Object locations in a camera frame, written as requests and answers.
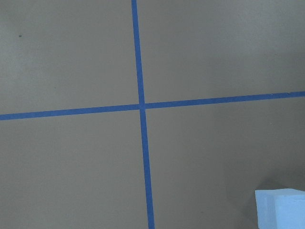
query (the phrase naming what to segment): blue line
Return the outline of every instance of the blue line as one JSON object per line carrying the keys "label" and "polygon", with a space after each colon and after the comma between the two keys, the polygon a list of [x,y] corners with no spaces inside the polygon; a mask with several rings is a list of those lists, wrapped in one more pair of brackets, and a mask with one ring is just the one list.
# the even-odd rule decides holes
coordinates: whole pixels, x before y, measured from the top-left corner
{"label": "blue line", "polygon": [[144,83],[143,83],[143,73],[142,73],[139,22],[138,22],[138,10],[137,10],[136,0],[132,0],[132,23],[133,23],[134,51],[135,51],[135,59],[136,59],[139,105],[140,105],[140,122],[141,122],[147,220],[148,220],[148,228],[154,229],[152,181],[151,181],[151,170],[150,170],[150,162],[149,162]]}
{"label": "blue line", "polygon": [[290,93],[276,93],[276,94],[256,94],[256,95],[245,95],[245,96],[234,96],[234,97],[223,97],[223,98],[210,98],[210,99],[194,99],[194,100],[182,100],[172,102],[159,102],[159,103],[148,103],[145,105],[146,109],[154,108],[166,108],[166,107],[177,107],[177,106],[193,106],[193,105],[204,105],[204,104],[223,104],[223,103],[234,103],[244,101],[256,101],[256,100],[267,100],[267,99],[283,99],[283,98],[295,98],[305,97],[305,91],[303,92],[290,92]]}
{"label": "blue line", "polygon": [[79,108],[79,109],[56,110],[56,111],[38,111],[38,112],[17,113],[17,114],[0,114],[0,120],[41,118],[41,117],[52,117],[52,116],[62,116],[62,115],[81,115],[81,114],[131,111],[131,110],[139,110],[139,105],[131,104],[131,105],[102,106],[102,107]]}

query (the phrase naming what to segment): vertical blue line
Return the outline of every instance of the vertical blue line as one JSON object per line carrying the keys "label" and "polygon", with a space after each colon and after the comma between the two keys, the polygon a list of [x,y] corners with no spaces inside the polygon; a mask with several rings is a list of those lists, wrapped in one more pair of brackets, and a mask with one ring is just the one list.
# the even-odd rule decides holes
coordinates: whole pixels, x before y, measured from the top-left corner
{"label": "vertical blue line", "polygon": [[141,122],[147,219],[148,219],[148,228],[154,229],[152,181],[151,181],[151,170],[150,170],[149,152],[148,152],[144,84],[143,84],[142,61],[141,61],[138,10],[137,10],[136,0],[132,0],[132,23],[133,23],[134,50],[135,50],[135,59],[136,59],[136,68],[137,68],[138,93],[139,93],[139,105],[140,105],[140,122]]}

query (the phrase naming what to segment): horizontal blue line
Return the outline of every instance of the horizontal blue line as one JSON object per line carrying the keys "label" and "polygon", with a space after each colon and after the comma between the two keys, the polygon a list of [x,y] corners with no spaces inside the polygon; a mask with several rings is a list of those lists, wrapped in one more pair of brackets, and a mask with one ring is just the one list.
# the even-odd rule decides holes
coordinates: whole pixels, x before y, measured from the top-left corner
{"label": "horizontal blue line", "polygon": [[41,118],[41,117],[63,116],[63,115],[81,115],[81,114],[105,113],[105,112],[115,112],[115,111],[131,111],[138,109],[139,109],[138,104],[131,104],[131,105],[102,106],[102,107],[78,108],[78,109],[56,110],[56,111],[38,111],[38,112],[17,113],[17,114],[0,114],[0,120]]}
{"label": "horizontal blue line", "polygon": [[294,97],[305,97],[305,91],[148,103],[148,104],[145,104],[145,108],[154,109],[154,108],[193,106],[193,105],[204,105],[204,104],[223,104],[223,103],[234,103],[234,102],[244,102],[244,101],[266,100],[266,99],[294,98]]}

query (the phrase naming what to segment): gray floor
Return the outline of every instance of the gray floor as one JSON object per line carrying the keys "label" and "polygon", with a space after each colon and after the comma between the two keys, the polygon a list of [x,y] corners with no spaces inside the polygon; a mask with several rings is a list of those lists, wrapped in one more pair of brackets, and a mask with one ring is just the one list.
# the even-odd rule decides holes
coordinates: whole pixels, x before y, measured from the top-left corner
{"label": "gray floor", "polygon": [[[146,102],[305,91],[305,2],[138,0]],[[0,114],[137,104],[130,1],[0,0]],[[255,229],[305,190],[305,98],[146,110],[156,229]],[[139,111],[0,121],[0,228],[146,229]]]}

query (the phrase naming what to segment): light blue cube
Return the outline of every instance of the light blue cube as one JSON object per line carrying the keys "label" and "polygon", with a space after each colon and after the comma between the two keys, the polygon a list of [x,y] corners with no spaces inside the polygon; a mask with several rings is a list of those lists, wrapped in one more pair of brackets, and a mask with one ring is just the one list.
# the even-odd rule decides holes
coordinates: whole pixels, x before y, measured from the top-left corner
{"label": "light blue cube", "polygon": [[255,198],[259,229],[305,229],[305,192],[256,190]]}

